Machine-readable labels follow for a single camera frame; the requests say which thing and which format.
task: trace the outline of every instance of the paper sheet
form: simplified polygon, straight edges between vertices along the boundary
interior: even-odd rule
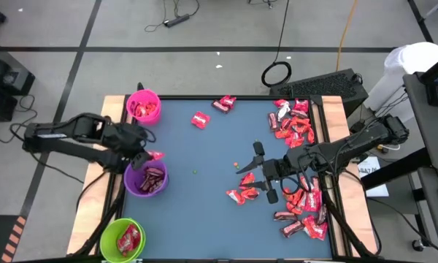
[[[360,178],[365,175],[368,175],[380,168],[380,163],[378,162],[378,158],[375,156],[369,156],[360,164],[358,164],[358,173],[360,174]],[[378,186],[373,189],[370,189],[366,192],[368,197],[389,197],[388,189],[386,185]]]

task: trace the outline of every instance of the black floor stripe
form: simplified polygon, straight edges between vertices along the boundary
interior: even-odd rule
[[[433,43],[433,39],[431,38],[429,30],[426,28],[425,22],[419,22],[422,19],[422,15],[420,14],[420,11],[418,11],[417,4],[415,4],[414,0],[408,0],[410,4],[410,8],[412,9],[412,12],[414,13],[415,20],[417,21],[418,25],[420,26],[420,29],[422,31],[423,37],[427,42]]]
[[[64,110],[66,107],[66,103],[68,102],[68,98],[70,96],[70,92],[73,88],[73,82],[78,73],[78,69],[80,68],[82,55],[84,54],[83,49],[88,44],[89,36],[91,35],[91,30],[93,29],[94,22],[96,21],[97,12],[101,6],[102,0],[96,0],[93,6],[93,11],[91,12],[91,16],[89,17],[88,24],[86,25],[86,30],[82,36],[80,48],[74,58],[74,62],[72,68],[70,69],[68,79],[66,80],[64,91],[61,95],[60,102],[58,103],[57,110],[53,117],[53,122],[61,121],[61,118],[64,114]],[[41,154],[39,160],[41,163],[47,163],[49,159],[49,153]],[[31,212],[32,205],[34,203],[34,199],[36,198],[37,189],[39,188],[39,184],[42,179],[42,175],[44,174],[45,167],[42,164],[38,164],[36,170],[34,171],[33,178],[31,180],[31,185],[29,186],[28,193],[26,194],[26,198],[24,199],[23,206],[21,208],[21,215],[25,218],[28,218],[29,213]]]
[[[343,53],[389,53],[396,47],[343,47]],[[282,52],[337,53],[338,47],[281,47]],[[6,52],[101,52],[101,53],[177,53],[177,52],[276,52],[277,47],[0,47]]]

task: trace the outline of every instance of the gray floor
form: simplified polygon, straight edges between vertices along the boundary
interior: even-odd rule
[[[161,0],[102,0],[89,37],[89,47],[187,47],[187,46],[276,46],[283,21],[285,1],[247,5],[246,0],[199,0],[201,8],[188,22],[154,33],[143,28],[160,23]],[[96,0],[0,0],[8,21],[0,25],[4,47],[78,47]],[[423,14],[437,0],[417,0]],[[167,17],[173,17],[172,1],[166,0]],[[349,14],[351,0],[291,1],[283,46],[337,47]],[[180,13],[192,12],[195,1],[180,2]],[[438,12],[426,21],[438,44]],[[425,41],[405,0],[360,0],[345,40],[346,47],[398,47]],[[75,52],[12,53],[36,75],[31,93],[36,95],[36,121],[50,122],[65,88]],[[364,77],[370,91],[383,74],[387,53],[343,53],[341,69],[353,68]],[[255,52],[157,52],[84,53],[72,85],[63,120],[81,112],[99,113],[109,94],[127,94],[141,81],[159,94],[266,94],[262,71],[275,53]],[[293,67],[292,80],[333,72],[336,53],[281,53]],[[283,77],[273,70],[268,82]],[[15,113],[23,121],[30,113]],[[350,122],[358,120],[358,112]],[[421,147],[416,123],[407,124],[412,136],[402,151],[384,156],[401,158]],[[0,136],[11,136],[9,124],[0,123]],[[49,164],[83,178],[87,164],[79,159],[51,153]],[[0,214],[20,213],[36,169],[36,162],[20,149],[20,143],[0,144]],[[82,186],[46,169],[36,193],[15,261],[64,256],[74,220],[75,202]],[[438,253],[427,248],[414,252],[416,238],[400,217],[370,204],[374,223],[388,259],[438,262]]]

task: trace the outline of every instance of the chair wheel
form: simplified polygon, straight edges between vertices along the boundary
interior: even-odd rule
[[[422,244],[422,240],[414,240],[412,241],[412,248],[414,248],[415,251],[422,252],[425,246]]]

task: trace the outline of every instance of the blue table surface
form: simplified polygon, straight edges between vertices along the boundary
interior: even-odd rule
[[[201,111],[211,117],[206,129],[191,124]],[[148,150],[164,152],[169,185],[159,195],[140,199],[127,192],[123,217],[139,222],[146,232],[143,259],[330,259],[324,241],[303,232],[285,238],[276,222],[276,211],[286,211],[279,194],[269,204],[265,193],[238,206],[226,195],[239,189],[243,175],[233,163],[245,167],[255,155],[253,143],[263,143],[265,159],[282,158],[288,146],[270,132],[267,114],[272,101],[237,101],[227,115],[211,107],[209,100],[163,100],[162,119],[150,129],[157,136]],[[253,170],[262,180],[260,169]],[[292,189],[295,186],[285,181]]]

